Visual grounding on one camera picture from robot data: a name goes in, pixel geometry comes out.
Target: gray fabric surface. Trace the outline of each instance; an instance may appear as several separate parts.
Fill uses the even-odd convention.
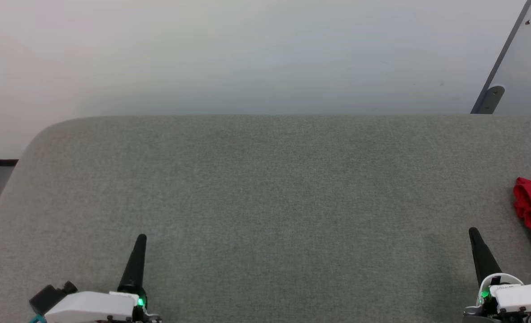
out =
[[[101,117],[38,135],[0,198],[0,322],[45,284],[114,290],[148,235],[170,322],[460,322],[467,229],[531,283],[512,188],[531,119]]]

